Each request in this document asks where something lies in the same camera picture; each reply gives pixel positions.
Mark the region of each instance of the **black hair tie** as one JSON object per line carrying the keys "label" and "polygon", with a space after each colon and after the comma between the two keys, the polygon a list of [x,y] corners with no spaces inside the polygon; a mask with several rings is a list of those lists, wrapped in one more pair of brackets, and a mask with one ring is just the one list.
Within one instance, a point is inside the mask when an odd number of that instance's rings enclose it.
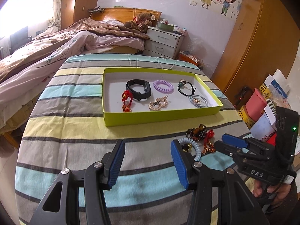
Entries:
{"label": "black hair tie", "polygon": [[[131,88],[132,85],[141,85],[144,87],[145,93],[140,93]],[[126,84],[126,90],[132,93],[134,99],[140,101],[141,99],[147,99],[151,96],[151,87],[148,81],[141,79],[129,80]]]}
{"label": "black hair tie", "polygon": [[[186,83],[189,83],[190,86],[192,87],[192,94],[191,94],[191,95],[187,95],[187,94],[183,93],[183,92],[180,90],[180,88],[183,87],[183,86],[185,86]],[[177,88],[177,89],[178,89],[178,91],[179,91],[180,94],[182,94],[182,95],[184,95],[184,96],[187,96],[187,97],[193,96],[194,93],[195,93],[195,90],[196,90],[196,88],[194,88],[193,85],[192,85],[190,82],[188,82],[188,81],[186,81],[186,80],[184,80],[184,79],[182,79],[182,80],[178,83],[178,88]]]}

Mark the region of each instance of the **wooden bed leg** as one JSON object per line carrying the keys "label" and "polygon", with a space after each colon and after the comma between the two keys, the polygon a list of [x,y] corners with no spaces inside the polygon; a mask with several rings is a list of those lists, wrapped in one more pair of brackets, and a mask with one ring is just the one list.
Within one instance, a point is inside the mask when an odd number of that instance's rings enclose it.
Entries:
{"label": "wooden bed leg", "polygon": [[11,137],[11,135],[8,132],[4,133],[3,136],[14,148],[17,148],[17,149],[20,148],[20,145],[18,144],[18,142],[15,141],[15,139],[13,137]]}

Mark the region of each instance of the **green box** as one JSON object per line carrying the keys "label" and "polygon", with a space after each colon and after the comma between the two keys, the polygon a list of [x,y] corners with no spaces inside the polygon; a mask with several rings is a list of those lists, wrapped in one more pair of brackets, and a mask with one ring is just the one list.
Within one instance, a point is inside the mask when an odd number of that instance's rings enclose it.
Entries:
{"label": "green box", "polygon": [[[106,93],[105,87],[109,87],[106,85],[106,77],[108,73],[157,73],[158,75],[162,74],[172,74],[174,77],[178,77],[178,75],[186,77],[193,77],[203,89],[212,97],[214,100],[214,105],[212,107],[206,108],[192,108],[192,109],[173,109],[173,110],[161,110],[161,111],[146,111],[146,112],[109,112],[106,111],[105,100]],[[125,90],[127,80],[124,82],[124,89],[120,89],[122,91]],[[177,86],[174,85],[174,91],[177,91]],[[118,93],[117,96],[121,100],[122,94]],[[187,73],[182,71],[175,70],[167,70],[167,69],[154,69],[154,68],[136,68],[136,67],[114,67],[114,68],[106,68],[103,73],[102,78],[102,106],[104,113],[104,122],[107,127],[110,126],[119,126],[119,125],[134,125],[134,124],[144,124],[144,123],[152,123],[152,122],[163,122],[170,121],[176,119],[187,119],[194,118],[200,116],[213,115],[218,113],[223,104],[216,97],[216,95],[210,90],[210,88],[195,74]]]}

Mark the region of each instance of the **purple coil hair tie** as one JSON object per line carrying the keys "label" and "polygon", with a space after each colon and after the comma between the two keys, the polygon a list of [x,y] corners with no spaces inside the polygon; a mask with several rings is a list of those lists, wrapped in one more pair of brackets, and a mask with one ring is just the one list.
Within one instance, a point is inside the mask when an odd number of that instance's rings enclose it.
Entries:
{"label": "purple coil hair tie", "polygon": [[[169,88],[165,89],[165,88],[159,87],[158,86],[159,84],[166,85]],[[174,87],[171,83],[169,83],[168,81],[162,80],[162,79],[154,81],[153,86],[154,86],[154,89],[156,89],[158,92],[161,92],[161,93],[170,93],[174,89]]]}

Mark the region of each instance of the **light blue coil hair tie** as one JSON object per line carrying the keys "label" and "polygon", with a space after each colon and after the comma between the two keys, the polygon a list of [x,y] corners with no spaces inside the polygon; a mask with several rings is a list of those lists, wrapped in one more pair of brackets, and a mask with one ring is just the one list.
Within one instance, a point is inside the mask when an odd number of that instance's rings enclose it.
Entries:
{"label": "light blue coil hair tie", "polygon": [[190,102],[199,108],[208,107],[207,99],[200,95],[190,96]]}
{"label": "light blue coil hair tie", "polygon": [[196,151],[196,156],[195,156],[194,160],[196,162],[200,162],[201,161],[201,150],[200,150],[200,147],[199,147],[199,145],[197,144],[196,141],[194,141],[194,140],[192,140],[190,138],[187,138],[187,137],[181,138],[178,141],[179,141],[179,143],[181,145],[182,144],[183,145],[184,144],[191,144],[194,147],[195,151]]}

